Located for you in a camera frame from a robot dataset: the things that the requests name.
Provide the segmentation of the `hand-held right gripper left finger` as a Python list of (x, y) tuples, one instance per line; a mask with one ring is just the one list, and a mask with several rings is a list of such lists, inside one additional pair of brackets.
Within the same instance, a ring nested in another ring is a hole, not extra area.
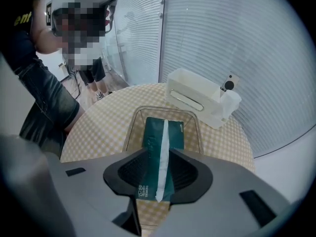
[(45, 153), (45, 156), (75, 236), (141, 236), (135, 200), (116, 195), (103, 179), (105, 169), (129, 153), (66, 163), (61, 163), (53, 153)]

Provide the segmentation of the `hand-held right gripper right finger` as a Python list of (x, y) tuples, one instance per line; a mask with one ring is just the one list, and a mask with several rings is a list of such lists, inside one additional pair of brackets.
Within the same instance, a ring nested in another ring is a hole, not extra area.
[(172, 203), (156, 237), (263, 237), (272, 223), (289, 208), (289, 201), (245, 167), (198, 153), (171, 150), (170, 159), (195, 166), (197, 179), (175, 193), (192, 196), (203, 185), (209, 188), (191, 203)]

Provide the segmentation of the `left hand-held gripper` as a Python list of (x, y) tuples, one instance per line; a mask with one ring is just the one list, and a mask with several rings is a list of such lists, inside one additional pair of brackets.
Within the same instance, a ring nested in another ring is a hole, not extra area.
[(78, 5), (79, 8), (105, 7), (105, 34), (113, 27), (118, 0), (51, 0), (46, 5), (46, 25), (54, 35), (62, 35), (62, 8)]

